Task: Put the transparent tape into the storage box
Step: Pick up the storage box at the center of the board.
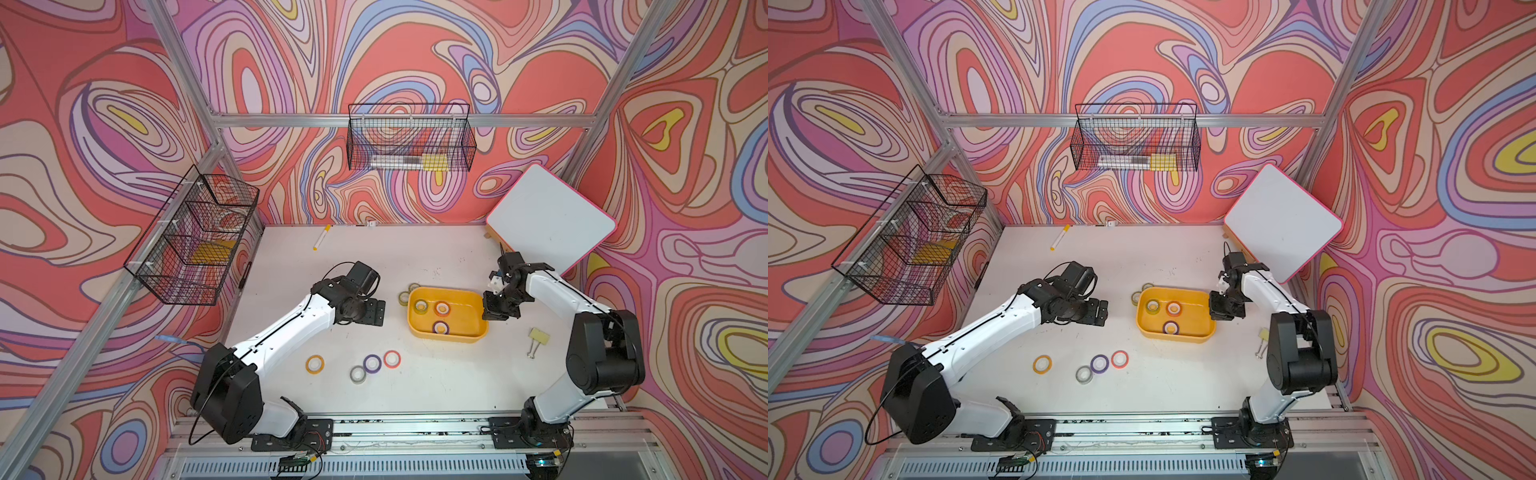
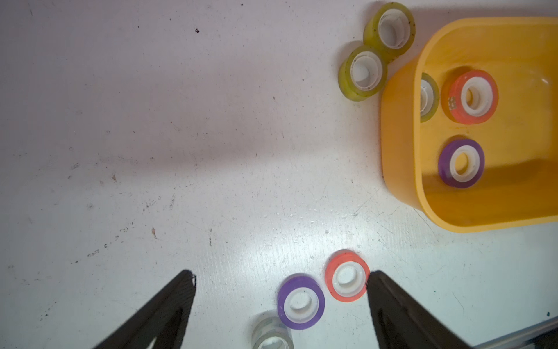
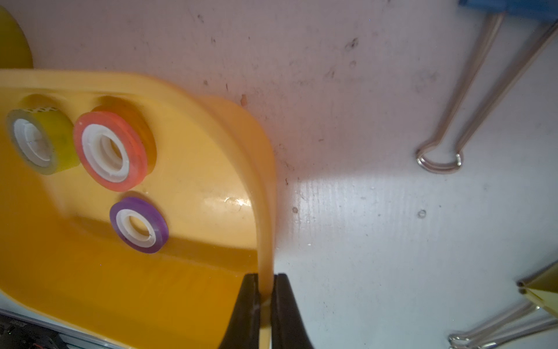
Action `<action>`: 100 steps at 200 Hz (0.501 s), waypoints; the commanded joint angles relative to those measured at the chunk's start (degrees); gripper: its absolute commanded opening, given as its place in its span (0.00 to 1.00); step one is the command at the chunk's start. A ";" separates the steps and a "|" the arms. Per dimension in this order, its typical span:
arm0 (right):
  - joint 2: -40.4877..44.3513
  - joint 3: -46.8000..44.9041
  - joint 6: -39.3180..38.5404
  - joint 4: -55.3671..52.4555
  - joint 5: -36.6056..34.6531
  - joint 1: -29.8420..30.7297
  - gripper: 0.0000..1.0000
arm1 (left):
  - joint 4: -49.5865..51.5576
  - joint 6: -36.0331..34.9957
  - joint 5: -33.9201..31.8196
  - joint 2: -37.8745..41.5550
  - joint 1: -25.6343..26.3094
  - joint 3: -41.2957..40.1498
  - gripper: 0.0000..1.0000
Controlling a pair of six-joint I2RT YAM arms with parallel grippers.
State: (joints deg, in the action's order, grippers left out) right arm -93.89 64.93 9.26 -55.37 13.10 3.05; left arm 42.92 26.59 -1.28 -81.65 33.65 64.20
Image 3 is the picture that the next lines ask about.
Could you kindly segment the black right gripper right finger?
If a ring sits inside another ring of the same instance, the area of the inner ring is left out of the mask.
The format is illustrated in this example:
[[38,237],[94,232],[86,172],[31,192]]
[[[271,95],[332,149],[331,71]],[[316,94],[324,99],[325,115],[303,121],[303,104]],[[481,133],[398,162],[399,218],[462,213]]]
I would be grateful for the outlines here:
[[274,278],[271,327],[273,349],[314,349],[285,273],[279,273]]

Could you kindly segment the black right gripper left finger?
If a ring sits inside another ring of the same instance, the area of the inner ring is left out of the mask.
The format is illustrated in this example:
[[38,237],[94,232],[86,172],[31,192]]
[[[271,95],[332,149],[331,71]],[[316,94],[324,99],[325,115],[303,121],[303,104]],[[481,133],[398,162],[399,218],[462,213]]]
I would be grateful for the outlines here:
[[228,328],[218,349],[258,349],[260,347],[261,301],[258,274],[244,276]]

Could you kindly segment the purple tape roll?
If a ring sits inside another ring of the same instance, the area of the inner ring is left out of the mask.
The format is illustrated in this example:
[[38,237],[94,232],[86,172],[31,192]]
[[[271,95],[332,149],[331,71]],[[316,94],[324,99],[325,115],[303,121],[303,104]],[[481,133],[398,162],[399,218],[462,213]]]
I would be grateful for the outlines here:
[[[131,219],[139,220],[148,231],[142,235]],[[154,254],[169,240],[169,228],[163,215],[149,202],[138,197],[125,197],[110,208],[110,222],[119,238],[132,249]]]

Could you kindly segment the yellow plastic storage box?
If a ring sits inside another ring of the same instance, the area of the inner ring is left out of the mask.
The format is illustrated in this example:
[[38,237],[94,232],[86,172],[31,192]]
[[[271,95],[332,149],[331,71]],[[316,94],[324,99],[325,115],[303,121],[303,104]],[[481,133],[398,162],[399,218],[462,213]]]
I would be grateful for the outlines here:
[[[15,109],[56,108],[75,125],[103,103],[135,107],[155,139],[154,170],[115,192],[81,161],[43,175],[7,131]],[[110,208],[151,203],[169,240],[154,254],[125,244]],[[245,109],[136,74],[1,71],[1,292],[43,316],[128,348],[216,348],[243,277],[273,288],[276,169]]]

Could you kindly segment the red tape roll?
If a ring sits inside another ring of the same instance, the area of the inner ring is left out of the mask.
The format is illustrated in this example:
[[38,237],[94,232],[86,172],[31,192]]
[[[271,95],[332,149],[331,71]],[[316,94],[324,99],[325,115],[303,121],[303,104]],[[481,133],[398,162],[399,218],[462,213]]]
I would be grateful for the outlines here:
[[74,145],[88,174],[115,192],[141,184],[156,163],[155,139],[147,122],[135,107],[118,100],[78,117]]

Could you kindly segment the yellow-green tape roll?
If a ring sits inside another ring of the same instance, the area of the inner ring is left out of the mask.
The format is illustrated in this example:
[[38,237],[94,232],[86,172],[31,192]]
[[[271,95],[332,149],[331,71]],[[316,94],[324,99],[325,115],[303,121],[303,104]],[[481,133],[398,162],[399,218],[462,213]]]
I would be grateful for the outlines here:
[[7,131],[17,153],[34,171],[52,175],[80,164],[72,121],[56,108],[15,109],[7,114]]
[[23,30],[1,7],[1,69],[33,68],[33,57]]

